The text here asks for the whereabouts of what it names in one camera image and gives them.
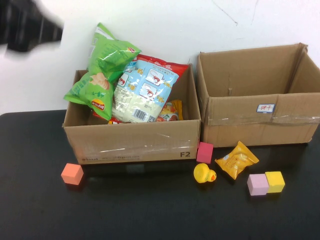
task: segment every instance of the orange cube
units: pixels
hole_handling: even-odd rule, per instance
[[[66,184],[79,185],[84,171],[77,164],[67,163],[61,173],[61,177]]]

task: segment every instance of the lavender cube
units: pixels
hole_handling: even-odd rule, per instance
[[[247,184],[251,196],[266,195],[269,190],[265,174],[250,174]]]

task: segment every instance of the yellow snack bag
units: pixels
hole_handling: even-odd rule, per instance
[[[214,160],[223,171],[227,172],[234,180],[245,167],[256,164],[259,159],[240,141],[236,147],[223,158]]]

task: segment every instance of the empty cardboard box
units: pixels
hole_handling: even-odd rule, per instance
[[[202,141],[215,147],[307,143],[320,122],[320,70],[299,43],[200,53]]]
[[[78,70],[74,83],[86,73]],[[170,100],[182,100],[184,120],[106,124],[86,105],[70,102],[63,128],[79,164],[195,159],[201,116],[192,66],[172,88]]]

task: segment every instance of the pink cube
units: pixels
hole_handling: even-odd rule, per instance
[[[196,161],[199,163],[210,164],[212,153],[214,151],[214,145],[210,143],[200,142],[198,153],[196,155]]]
[[[80,165],[67,163],[61,173],[61,177],[66,184],[79,185],[84,171]]]
[[[251,196],[266,195],[269,190],[265,174],[250,174],[247,184]]]

